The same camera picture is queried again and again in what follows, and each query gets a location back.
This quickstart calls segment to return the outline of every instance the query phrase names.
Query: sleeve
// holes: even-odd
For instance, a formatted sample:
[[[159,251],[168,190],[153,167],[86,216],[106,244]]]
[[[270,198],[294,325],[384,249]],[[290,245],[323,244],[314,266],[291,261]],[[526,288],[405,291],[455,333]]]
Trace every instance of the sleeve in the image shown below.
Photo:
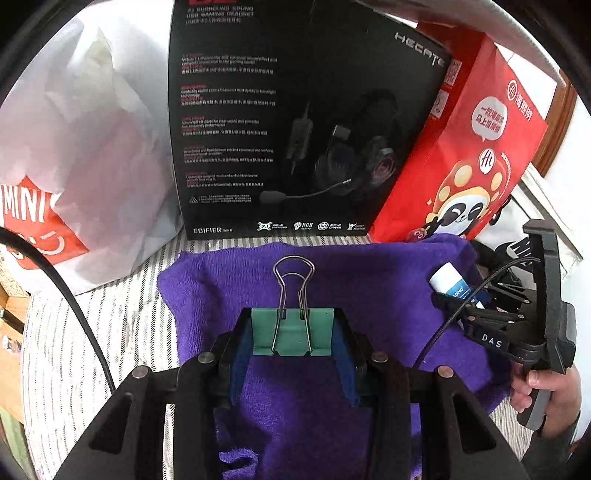
[[[579,417],[563,433],[552,439],[542,438],[541,429],[532,435],[530,447],[521,460],[531,480],[561,478],[569,459],[569,447],[578,421]]]

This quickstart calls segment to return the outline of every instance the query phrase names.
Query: gaming headset image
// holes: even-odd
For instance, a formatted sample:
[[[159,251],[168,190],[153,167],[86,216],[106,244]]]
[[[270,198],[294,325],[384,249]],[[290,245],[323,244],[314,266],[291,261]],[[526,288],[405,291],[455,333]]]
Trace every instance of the gaming headset image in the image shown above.
[[[302,118],[296,118],[285,151],[285,160],[291,162],[293,174],[298,163],[306,160],[314,122],[309,119],[310,103]],[[330,192],[344,196],[351,192],[364,192],[383,185],[401,166],[401,132],[398,125],[398,103],[388,90],[374,90],[364,95],[361,107],[351,115],[349,124],[335,125],[326,150],[314,164],[313,177],[316,192],[288,195],[266,190],[259,195],[263,204],[280,203],[316,197]]]

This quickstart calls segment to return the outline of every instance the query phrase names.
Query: wooden frame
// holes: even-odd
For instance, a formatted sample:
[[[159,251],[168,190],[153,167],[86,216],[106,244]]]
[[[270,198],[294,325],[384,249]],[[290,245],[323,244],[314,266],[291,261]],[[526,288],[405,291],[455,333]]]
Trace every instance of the wooden frame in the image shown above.
[[[27,297],[10,297],[0,286],[0,307],[6,307],[23,323],[27,317],[29,300]],[[22,335],[0,320],[0,339],[5,335],[22,344]],[[20,357],[0,348],[0,372],[0,406],[23,423]]]
[[[577,92],[568,78],[561,71],[566,87],[556,87],[546,123],[548,130],[542,139],[532,164],[543,177],[548,173],[556,154],[562,145],[566,131],[573,117],[574,105],[577,102]]]

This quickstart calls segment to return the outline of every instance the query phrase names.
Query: finger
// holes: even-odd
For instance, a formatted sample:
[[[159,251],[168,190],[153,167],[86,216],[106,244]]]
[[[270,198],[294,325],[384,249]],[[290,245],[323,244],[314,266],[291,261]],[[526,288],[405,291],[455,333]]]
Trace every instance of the finger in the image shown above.
[[[527,395],[517,394],[513,396],[509,402],[511,407],[519,413],[522,413],[526,408],[531,407],[531,397]]]
[[[515,362],[511,362],[511,375],[514,375],[516,377],[520,377],[523,378],[524,374],[523,374],[523,365],[515,363]]]
[[[518,377],[513,377],[513,380],[511,380],[511,387],[516,392],[523,393],[524,395],[529,395],[532,391],[532,388],[525,382],[525,380]]]
[[[566,375],[552,370],[532,370],[527,375],[527,384],[538,390],[563,390],[568,387]]]

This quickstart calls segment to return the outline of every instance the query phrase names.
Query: binder clip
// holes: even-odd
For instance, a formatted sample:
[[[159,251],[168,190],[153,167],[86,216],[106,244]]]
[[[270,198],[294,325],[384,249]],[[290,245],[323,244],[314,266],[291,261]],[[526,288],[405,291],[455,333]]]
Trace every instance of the binder clip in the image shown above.
[[[309,267],[303,276],[297,272],[281,274],[279,266],[286,260],[300,260]],[[299,255],[283,257],[273,265],[273,273],[281,289],[277,309],[250,309],[252,320],[253,355],[329,356],[333,327],[333,309],[310,309],[307,287],[316,268],[307,258]],[[299,309],[286,309],[287,286],[285,278],[294,276],[302,280],[298,291]]]

